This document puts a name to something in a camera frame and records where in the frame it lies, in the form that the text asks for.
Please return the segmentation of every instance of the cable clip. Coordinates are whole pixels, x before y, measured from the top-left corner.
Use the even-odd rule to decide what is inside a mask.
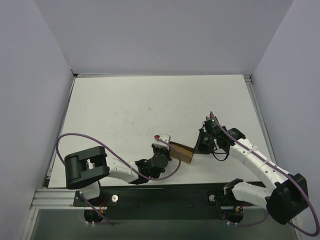
[[[269,159],[267,158],[267,159],[265,160],[265,162],[263,162],[263,163],[261,164],[261,166],[259,167],[259,169],[262,169],[262,168],[264,167],[264,165],[266,165],[268,162],[269,162]]]
[[[219,145],[218,145],[218,143],[217,143],[217,139],[213,139],[213,141],[214,141],[214,144],[215,144],[216,149],[219,150],[220,147],[219,147]]]
[[[134,161],[132,161],[131,163],[130,163],[130,175],[132,175],[132,164],[133,163],[135,163]]]
[[[256,151],[256,150],[258,150],[258,147],[257,147],[257,146],[252,146],[252,148],[249,149],[249,150],[245,153],[245,155],[248,156],[252,151]]]

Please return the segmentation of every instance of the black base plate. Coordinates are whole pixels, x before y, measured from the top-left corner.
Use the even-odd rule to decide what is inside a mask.
[[[261,182],[251,184],[263,187]],[[207,220],[221,219],[221,207],[234,207],[225,199],[224,186],[225,183],[133,185],[102,187],[101,191],[108,198],[118,195],[116,207],[108,205],[112,201],[107,200],[105,213],[113,220]],[[216,201],[209,200],[211,194]],[[74,201],[74,206],[85,206],[79,200],[80,197]]]

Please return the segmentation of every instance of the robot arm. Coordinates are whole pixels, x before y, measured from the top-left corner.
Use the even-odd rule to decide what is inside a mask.
[[[170,143],[170,138],[165,134],[159,136],[160,140],[167,143]],[[151,146],[152,158],[135,161],[131,164],[131,168],[117,158],[107,158],[102,146],[69,154],[64,158],[66,188],[79,189],[87,200],[92,200],[100,196],[99,180],[104,177],[120,179],[135,185],[148,182],[148,179],[141,177],[137,172],[157,179],[165,172],[165,167],[171,161],[170,149],[160,141],[155,141]],[[89,167],[88,161],[92,163],[93,168]]]
[[[283,225],[308,207],[299,190],[284,175],[261,161],[252,151],[278,170],[290,175],[308,195],[307,181],[302,175],[298,173],[292,176],[288,171],[276,166],[261,152],[255,150],[254,145],[238,129],[227,130],[224,126],[223,129],[250,150],[231,140],[209,116],[199,130],[196,152],[214,154],[216,149],[223,149],[227,154],[238,159],[265,185],[265,187],[259,187],[242,179],[233,180],[224,187],[225,197],[230,204],[238,206],[241,202],[248,202],[260,206],[267,209],[273,219]]]

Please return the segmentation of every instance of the metal edge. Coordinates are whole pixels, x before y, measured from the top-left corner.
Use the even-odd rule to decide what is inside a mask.
[[[148,76],[163,76],[163,75],[155,75],[155,74],[106,74],[106,73],[98,73],[98,74],[90,74],[83,73],[78,74],[77,78],[107,78],[107,77],[148,77]]]
[[[24,228],[23,228],[20,240],[30,240],[31,239],[32,233],[35,228],[38,212],[39,212],[38,209],[30,209],[29,210],[29,213],[28,213],[26,222],[24,224]]]
[[[264,118],[263,118],[262,113],[260,111],[260,108],[259,108],[259,105],[258,105],[258,101],[257,101],[256,95],[255,95],[255,91],[254,91],[254,88],[252,86],[252,82],[251,81],[245,81],[245,84],[246,84],[247,89],[249,91],[249,95],[251,97],[251,101],[252,101],[252,104],[253,104],[253,107],[254,107],[254,110],[255,110],[255,114],[256,114],[256,116],[258,118],[259,125],[260,125],[260,128],[262,130],[262,134],[263,134],[266,146],[267,146],[269,154],[270,154],[271,161],[274,162],[275,164],[277,164],[275,153],[274,153],[274,150],[272,148],[272,144],[271,144],[271,141],[270,141],[270,138],[269,138],[269,135],[268,135],[268,130],[266,128]]]
[[[69,95],[68,95],[68,100],[67,100],[66,107],[65,107],[65,110],[64,110],[63,119],[62,119],[62,122],[61,122],[61,125],[60,125],[60,128],[59,128],[58,136],[62,133],[64,124],[65,124],[65,120],[66,120],[66,116],[67,116],[67,111],[68,111],[68,108],[69,108],[69,103],[70,103],[72,91],[73,91],[73,89],[74,89],[74,85],[75,85],[76,78],[77,78],[76,76],[73,77],[72,85],[71,85],[71,88],[70,88],[70,91],[69,91]],[[47,171],[47,173],[46,173],[46,179],[47,179],[47,178],[50,178],[50,176],[51,176],[51,173],[52,173],[52,170],[53,170],[53,167],[54,167],[54,163],[55,163],[55,159],[56,159],[56,154],[57,154],[56,148],[54,147],[54,148],[53,148],[52,155],[51,155],[51,160],[50,160],[49,168],[48,168],[48,171]]]

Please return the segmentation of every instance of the metal frame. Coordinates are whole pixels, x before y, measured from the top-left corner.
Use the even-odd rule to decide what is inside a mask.
[[[75,85],[76,78],[77,78],[77,77],[74,76],[74,77],[73,77],[73,80],[72,80],[71,88],[70,88],[69,95],[68,95],[68,100],[67,100],[66,107],[65,107],[65,110],[64,110],[64,115],[63,115],[62,123],[61,123],[60,128],[59,128],[58,136],[61,135],[62,129],[63,129],[64,124],[65,124],[65,120],[66,120],[66,116],[67,116],[67,111],[68,111],[68,108],[69,108],[69,103],[70,103],[72,91],[74,90],[74,85]],[[52,173],[52,170],[53,170],[53,167],[54,167],[54,163],[55,163],[56,153],[57,153],[57,152],[56,152],[56,148],[54,148],[54,149],[53,149],[53,152],[52,152],[52,156],[51,156],[49,168],[48,168],[48,171],[47,171],[47,173],[46,173],[46,179],[50,179],[50,176],[51,176],[51,173]]]
[[[66,118],[66,114],[68,111],[68,107],[69,107],[69,102],[70,102],[70,98],[71,98],[71,94],[73,91],[73,87],[75,84],[75,80],[77,77],[81,78],[81,77],[105,77],[106,75],[81,75],[79,74],[78,76],[75,76],[73,78],[73,83],[69,92],[69,97],[68,97],[68,102],[67,102],[67,106],[65,109],[65,113],[64,113],[64,117],[63,117],[63,121],[61,123],[60,129],[59,129],[59,134],[61,134],[63,126],[64,126],[64,122],[65,122],[65,118]],[[255,109],[271,160],[274,163],[276,162],[276,158],[273,152],[273,148],[269,139],[269,135],[268,135],[268,131],[267,128],[265,126],[261,111],[259,109],[258,103],[257,103],[257,98],[255,96],[255,92],[252,86],[252,81],[251,81],[251,75],[250,74],[246,74],[243,75],[244,80],[246,82],[247,88],[248,88],[248,92],[249,95],[251,97],[252,100],[252,104],[253,107]],[[55,156],[56,156],[56,150],[53,151],[52,153],[52,158],[50,161],[50,165],[49,165],[49,169],[47,172],[47,179],[50,179],[51,176],[51,172],[52,172],[52,167],[55,161]],[[42,188],[42,189],[36,189],[35,194],[34,194],[34,198],[33,201],[31,203],[31,207],[30,207],[30,211],[27,217],[27,221],[25,223],[22,235],[21,235],[21,239],[22,240],[29,240],[32,236],[32,232],[35,226],[35,222],[38,216],[38,211],[41,209],[66,209],[66,210],[78,210],[79,207],[74,207],[73,206],[73,202],[74,202],[74,197],[75,197],[75,190],[68,190],[68,189],[60,189],[60,188]],[[292,220],[292,222],[294,222],[295,224],[298,224],[298,219],[295,218]],[[305,236],[303,234],[301,234],[300,232],[296,231],[296,235],[298,237],[299,240],[305,240]]]

